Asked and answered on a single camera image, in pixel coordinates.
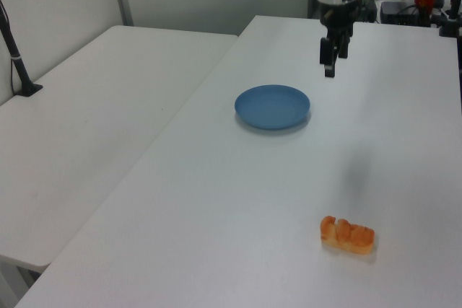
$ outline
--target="white table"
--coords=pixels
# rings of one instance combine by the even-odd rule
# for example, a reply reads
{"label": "white table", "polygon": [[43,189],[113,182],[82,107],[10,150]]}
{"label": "white table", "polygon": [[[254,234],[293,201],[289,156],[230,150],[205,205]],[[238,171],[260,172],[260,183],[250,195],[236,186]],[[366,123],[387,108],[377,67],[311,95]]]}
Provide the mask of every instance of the white table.
{"label": "white table", "polygon": [[[460,307],[456,41],[359,23],[326,79],[325,33],[256,17],[18,308]],[[308,124],[235,117],[274,83],[308,95]],[[323,247],[329,214],[372,227],[373,254]]]}
{"label": "white table", "polygon": [[0,260],[42,271],[235,42],[113,27],[0,107]]}

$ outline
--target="orange toy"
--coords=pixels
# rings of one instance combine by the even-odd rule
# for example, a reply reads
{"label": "orange toy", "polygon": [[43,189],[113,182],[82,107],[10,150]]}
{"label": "orange toy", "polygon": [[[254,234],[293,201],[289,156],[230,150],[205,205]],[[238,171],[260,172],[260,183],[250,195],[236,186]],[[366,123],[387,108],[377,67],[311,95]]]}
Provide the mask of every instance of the orange toy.
{"label": "orange toy", "polygon": [[350,224],[345,219],[326,216],[321,222],[321,241],[331,247],[340,248],[356,254],[369,254],[374,245],[374,230]]}

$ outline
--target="plate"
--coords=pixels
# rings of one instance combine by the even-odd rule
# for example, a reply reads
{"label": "plate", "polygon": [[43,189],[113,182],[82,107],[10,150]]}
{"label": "plate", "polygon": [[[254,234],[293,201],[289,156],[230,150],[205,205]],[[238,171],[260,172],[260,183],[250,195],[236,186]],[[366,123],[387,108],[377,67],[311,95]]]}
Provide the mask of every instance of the plate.
{"label": "plate", "polygon": [[248,125],[277,130],[304,121],[310,110],[310,99],[298,89],[270,84],[246,90],[236,99],[234,107]]}

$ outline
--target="blue plate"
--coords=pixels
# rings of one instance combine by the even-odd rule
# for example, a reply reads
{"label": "blue plate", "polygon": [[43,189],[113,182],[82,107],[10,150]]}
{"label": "blue plate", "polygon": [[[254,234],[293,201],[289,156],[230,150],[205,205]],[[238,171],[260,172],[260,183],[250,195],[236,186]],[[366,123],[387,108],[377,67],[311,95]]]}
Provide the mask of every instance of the blue plate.
{"label": "blue plate", "polygon": [[277,130],[306,119],[310,100],[298,89],[270,84],[245,91],[236,99],[234,108],[248,125]]}

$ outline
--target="black stand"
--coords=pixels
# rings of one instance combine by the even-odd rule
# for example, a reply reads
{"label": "black stand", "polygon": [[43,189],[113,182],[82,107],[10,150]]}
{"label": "black stand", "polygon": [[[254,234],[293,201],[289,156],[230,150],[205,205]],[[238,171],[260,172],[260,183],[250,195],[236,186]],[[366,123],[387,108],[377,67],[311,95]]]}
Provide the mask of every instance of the black stand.
{"label": "black stand", "polygon": [[5,39],[5,43],[8,47],[9,54],[12,57],[14,66],[16,67],[17,74],[22,82],[22,88],[17,93],[17,95],[21,95],[23,97],[30,97],[43,87],[39,84],[33,84],[32,81],[30,81],[26,67],[22,62],[21,55],[19,54],[16,43],[14,41],[13,34],[9,26],[9,20],[3,7],[0,7],[0,30],[1,34],[3,35],[3,38]]}
{"label": "black stand", "polygon": [[458,38],[462,21],[459,18],[461,0],[450,0],[449,17],[440,15],[432,18],[432,23],[440,26],[440,36],[445,38]]}

